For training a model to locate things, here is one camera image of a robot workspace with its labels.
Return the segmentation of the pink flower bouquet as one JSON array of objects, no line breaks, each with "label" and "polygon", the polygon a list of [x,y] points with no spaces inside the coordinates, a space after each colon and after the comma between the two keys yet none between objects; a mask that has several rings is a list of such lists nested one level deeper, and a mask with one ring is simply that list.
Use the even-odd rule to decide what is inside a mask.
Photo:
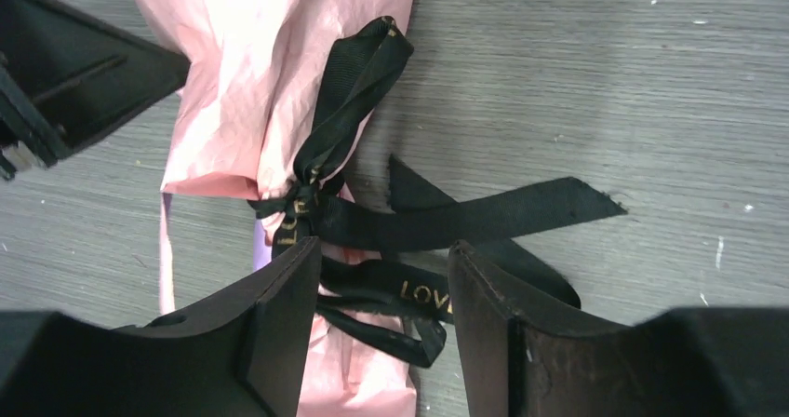
[{"label": "pink flower bouquet", "polygon": [[[135,1],[157,38],[191,61],[160,188],[164,314],[175,310],[172,195],[284,194],[331,45],[380,16],[407,29],[413,0]],[[315,315],[296,416],[416,416],[408,370]]]}]

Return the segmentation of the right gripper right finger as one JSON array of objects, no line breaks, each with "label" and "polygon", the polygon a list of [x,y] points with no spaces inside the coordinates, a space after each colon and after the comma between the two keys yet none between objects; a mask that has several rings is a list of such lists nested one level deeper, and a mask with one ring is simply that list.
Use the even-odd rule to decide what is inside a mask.
[{"label": "right gripper right finger", "polygon": [[583,312],[473,247],[448,280],[473,416],[784,416],[788,311],[679,307],[634,326]]}]

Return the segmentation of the black ribbon with gold text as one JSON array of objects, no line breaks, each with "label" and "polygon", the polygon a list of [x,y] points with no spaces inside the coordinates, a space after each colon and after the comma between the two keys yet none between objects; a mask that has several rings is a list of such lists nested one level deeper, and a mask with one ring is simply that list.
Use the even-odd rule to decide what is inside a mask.
[{"label": "black ribbon with gold text", "polygon": [[507,272],[570,306],[575,290],[553,268],[514,242],[522,235],[623,214],[608,195],[574,177],[539,182],[501,194],[457,202],[395,157],[389,160],[391,206],[364,208],[339,195],[340,164],[351,153],[361,122],[403,73],[413,47],[389,16],[332,45],[315,105],[311,132],[293,162],[294,181],[278,198],[254,200],[258,218],[282,214],[272,250],[280,254],[306,236],[343,249],[376,253],[351,264],[325,258],[317,313],[361,343],[421,368],[443,351],[450,313],[448,280],[391,262],[389,255],[446,249],[464,240],[500,252]]}]

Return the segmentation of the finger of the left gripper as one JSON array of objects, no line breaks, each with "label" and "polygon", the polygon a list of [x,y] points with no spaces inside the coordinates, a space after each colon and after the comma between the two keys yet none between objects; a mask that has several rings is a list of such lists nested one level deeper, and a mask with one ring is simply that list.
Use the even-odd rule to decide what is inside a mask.
[{"label": "finger of the left gripper", "polygon": [[1,177],[51,168],[182,88],[189,60],[60,0],[1,0]]}]

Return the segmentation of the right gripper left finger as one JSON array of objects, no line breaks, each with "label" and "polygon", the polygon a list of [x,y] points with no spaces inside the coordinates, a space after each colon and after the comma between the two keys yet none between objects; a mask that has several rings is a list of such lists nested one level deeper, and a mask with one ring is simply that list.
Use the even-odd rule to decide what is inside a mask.
[{"label": "right gripper left finger", "polygon": [[5,416],[293,416],[321,248],[264,268],[144,327],[58,311],[1,315]]}]

